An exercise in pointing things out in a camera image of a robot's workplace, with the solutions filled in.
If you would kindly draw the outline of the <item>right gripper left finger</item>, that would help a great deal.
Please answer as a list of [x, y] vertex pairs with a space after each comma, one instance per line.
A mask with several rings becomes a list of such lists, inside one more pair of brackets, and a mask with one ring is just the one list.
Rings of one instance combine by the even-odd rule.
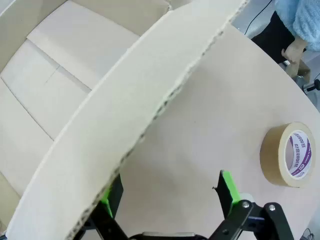
[[80, 240], [86, 231], [95, 230], [102, 240], [127, 240], [127, 235], [115, 220], [123, 191], [121, 176], [118, 175], [74, 238]]

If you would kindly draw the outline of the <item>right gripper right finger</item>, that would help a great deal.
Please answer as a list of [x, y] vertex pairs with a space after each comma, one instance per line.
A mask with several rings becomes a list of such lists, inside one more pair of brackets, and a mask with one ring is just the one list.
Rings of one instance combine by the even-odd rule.
[[229, 171], [219, 173], [217, 192], [224, 220], [209, 237], [210, 240], [237, 240], [242, 232], [252, 232], [257, 240], [293, 240], [294, 236], [277, 202], [263, 207], [242, 199]]

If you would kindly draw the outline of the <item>person's left hand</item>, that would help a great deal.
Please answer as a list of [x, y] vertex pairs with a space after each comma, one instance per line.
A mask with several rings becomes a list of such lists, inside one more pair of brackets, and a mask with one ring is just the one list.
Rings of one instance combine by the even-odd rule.
[[305, 40], [297, 36], [286, 50], [282, 49], [281, 55], [291, 64], [299, 63], [307, 45]]

